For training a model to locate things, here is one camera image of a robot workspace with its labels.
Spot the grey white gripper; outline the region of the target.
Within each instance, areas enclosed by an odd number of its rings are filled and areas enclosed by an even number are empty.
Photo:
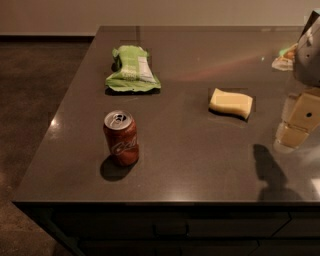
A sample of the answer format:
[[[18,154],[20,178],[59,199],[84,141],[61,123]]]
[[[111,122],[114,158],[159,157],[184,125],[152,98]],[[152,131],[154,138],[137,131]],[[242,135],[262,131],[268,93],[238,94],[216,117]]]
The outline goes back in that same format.
[[[320,10],[313,10],[298,40],[294,75],[301,83],[320,86]],[[290,94],[275,138],[276,149],[297,149],[320,125],[320,89]]]

